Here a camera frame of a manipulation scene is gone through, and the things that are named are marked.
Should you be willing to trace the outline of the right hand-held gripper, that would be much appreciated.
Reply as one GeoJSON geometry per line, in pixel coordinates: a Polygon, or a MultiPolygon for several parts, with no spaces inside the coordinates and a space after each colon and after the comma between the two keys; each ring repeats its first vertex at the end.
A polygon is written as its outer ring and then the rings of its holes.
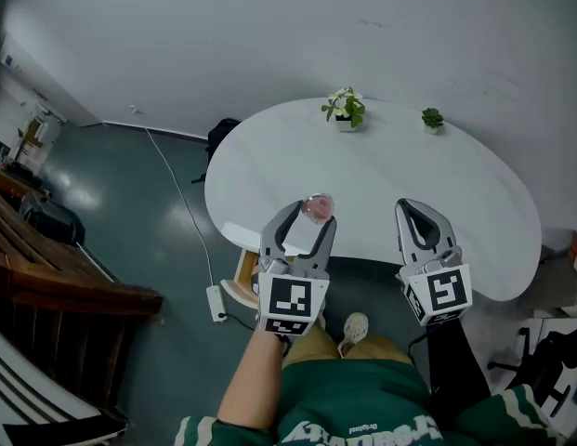
{"type": "Polygon", "coordinates": [[[399,279],[418,323],[432,326],[463,316],[472,306],[470,270],[449,220],[425,203],[400,199],[396,222],[403,263],[409,265],[399,279]]]}

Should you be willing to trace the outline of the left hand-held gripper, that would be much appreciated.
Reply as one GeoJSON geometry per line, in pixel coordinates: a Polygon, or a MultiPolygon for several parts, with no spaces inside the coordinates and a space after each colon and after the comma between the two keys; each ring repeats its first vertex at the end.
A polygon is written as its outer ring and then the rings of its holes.
{"type": "Polygon", "coordinates": [[[326,267],[337,230],[328,219],[306,255],[285,256],[283,242],[301,213],[302,200],[286,205],[262,229],[256,295],[258,329],[279,337],[305,335],[318,319],[330,280],[326,267]]]}

